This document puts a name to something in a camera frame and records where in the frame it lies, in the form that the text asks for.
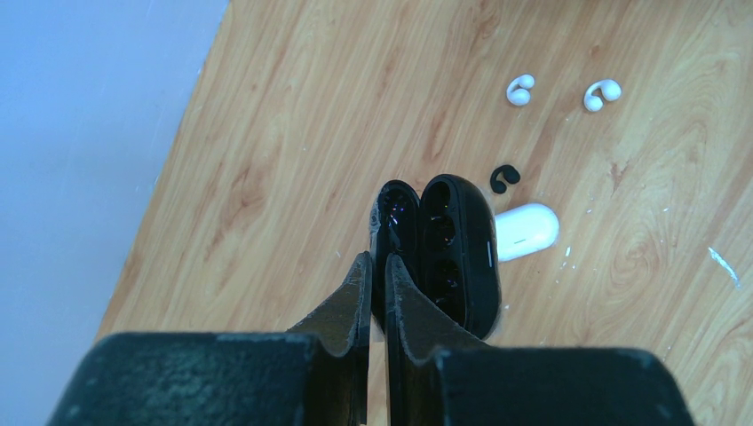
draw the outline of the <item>white earbud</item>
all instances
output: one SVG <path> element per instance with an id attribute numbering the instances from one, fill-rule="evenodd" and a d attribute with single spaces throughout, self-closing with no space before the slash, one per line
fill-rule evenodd
<path id="1" fill-rule="evenodd" d="M 512 80 L 507 86 L 507 100 L 516 107 L 522 107 L 531 100 L 531 89 L 536 84 L 536 80 L 531 74 L 524 74 Z"/>
<path id="2" fill-rule="evenodd" d="M 622 95 L 620 84 L 618 84 L 615 80 L 607 79 L 601 80 L 600 82 L 595 82 L 588 88 L 585 96 L 583 96 L 583 105 L 592 113 L 595 113 L 604 107 L 604 101 L 601 100 L 600 97 L 593 94 L 596 89 L 601 89 L 601 96 L 603 96 L 604 99 L 608 100 L 609 102 L 616 101 Z"/>

